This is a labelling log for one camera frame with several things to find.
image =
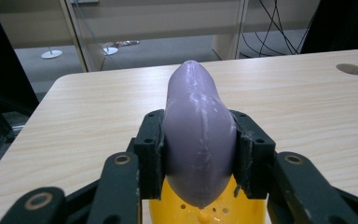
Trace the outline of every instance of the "round hole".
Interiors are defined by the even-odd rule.
[[[338,216],[330,216],[327,220],[332,224],[347,224],[347,222],[342,217]]]
[[[299,158],[298,156],[295,156],[295,155],[287,155],[284,157],[284,159],[292,164],[296,164],[296,165],[299,165],[299,164],[302,164],[303,163],[303,160],[301,160],[301,158]]]
[[[358,76],[358,65],[351,63],[340,63],[337,64],[336,68],[341,72]]]
[[[119,216],[110,216],[107,217],[104,221],[103,224],[119,224],[121,222],[121,219]]]
[[[118,165],[122,165],[122,164],[126,164],[131,160],[131,158],[127,155],[121,155],[121,156],[117,156],[115,158],[115,164]]]
[[[32,196],[25,203],[25,209],[27,210],[36,210],[44,207],[46,204],[50,203],[53,199],[53,195],[49,192],[41,192]]]

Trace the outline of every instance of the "purple soft object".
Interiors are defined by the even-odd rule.
[[[187,61],[172,74],[162,127],[168,182],[182,200],[204,208],[231,177],[237,128],[199,63]]]

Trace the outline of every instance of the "purple object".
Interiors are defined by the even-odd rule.
[[[162,127],[168,182],[182,200],[204,208],[231,177],[237,128],[199,63],[187,61],[172,74]]]

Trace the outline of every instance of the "black metal bracket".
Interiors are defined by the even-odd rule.
[[[266,199],[272,223],[358,223],[358,198],[329,185],[305,157],[275,152],[247,115],[237,123],[233,174],[249,199]],[[0,223],[142,223],[142,199],[159,199],[164,173],[164,110],[147,114],[126,152],[109,157],[101,178],[64,196],[41,188],[19,198]]]

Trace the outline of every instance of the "wire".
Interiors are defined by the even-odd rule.
[[[292,43],[290,42],[290,40],[286,37],[286,35],[284,34],[283,30],[282,30],[282,24],[281,24],[281,27],[278,26],[278,24],[275,22],[275,20],[271,17],[271,15],[269,14],[269,11],[266,9],[266,7],[264,6],[263,2],[261,0],[259,0],[261,6],[264,8],[264,10],[267,12],[269,18],[271,19],[272,23],[275,25],[275,27],[278,29],[278,31],[282,34],[284,40],[285,40],[285,43],[287,45],[287,48],[289,48],[290,52],[293,54],[293,52],[291,51],[289,45],[295,49],[295,47],[293,47]],[[279,16],[279,10],[278,10],[278,1],[277,0],[274,0],[275,2],[275,7],[277,8],[277,16],[278,16],[278,20],[279,20],[279,23],[281,23],[281,19],[280,19],[280,16]]]
[[[276,7],[274,8],[274,11],[272,12],[272,18],[274,18],[275,12],[276,12]],[[266,46],[266,40],[267,40],[267,37],[269,36],[269,31],[270,31],[270,29],[271,29],[271,26],[272,26],[272,21],[269,23],[266,36],[264,37],[264,41],[261,41],[261,39],[258,37],[257,32],[255,32],[255,36],[257,36],[258,40],[260,40],[260,42],[262,43],[262,46],[261,46],[260,51],[259,51],[259,53],[258,53],[258,57],[261,56],[261,51],[263,50],[263,47]]]
[[[248,55],[246,55],[246,54],[244,54],[244,53],[242,53],[242,52],[240,52],[240,55],[242,55],[242,56],[245,57],[245,58],[252,58],[251,56],[248,56]]]
[[[246,46],[248,46],[249,49],[251,49],[254,53],[259,53],[257,50],[253,49],[252,47],[249,46],[248,42],[246,42],[246,39],[245,39],[245,35],[242,34],[242,38],[243,38],[243,42],[245,42]],[[272,55],[268,55],[268,54],[264,54],[264,53],[261,53],[261,55],[263,56],[269,56],[271,57]]]
[[[275,52],[275,53],[280,54],[280,55],[285,55],[284,53],[280,53],[279,51],[277,51],[277,50],[275,50],[275,49],[271,49],[271,48],[269,48],[269,46],[265,45],[265,41],[266,41],[266,39],[267,39],[267,35],[268,35],[268,34],[269,34],[269,33],[266,34],[266,37],[264,38],[264,42],[263,42],[263,41],[261,40],[260,36],[258,36],[257,32],[255,32],[255,36],[257,36],[257,39],[266,47],[266,49],[269,49],[269,50],[271,50],[272,52]]]
[[[311,25],[312,22],[313,22],[313,18],[315,18],[315,14],[316,14],[316,11],[313,13],[312,18],[310,18],[310,22],[308,23],[307,30],[306,30],[306,32],[303,34],[303,37],[301,38],[301,41],[300,41],[300,43],[299,43],[298,46],[297,46],[297,49],[296,49],[297,51],[298,51],[298,49],[300,48],[300,46],[301,46],[302,42],[304,41],[305,37],[307,36],[308,31],[310,30],[310,25]]]

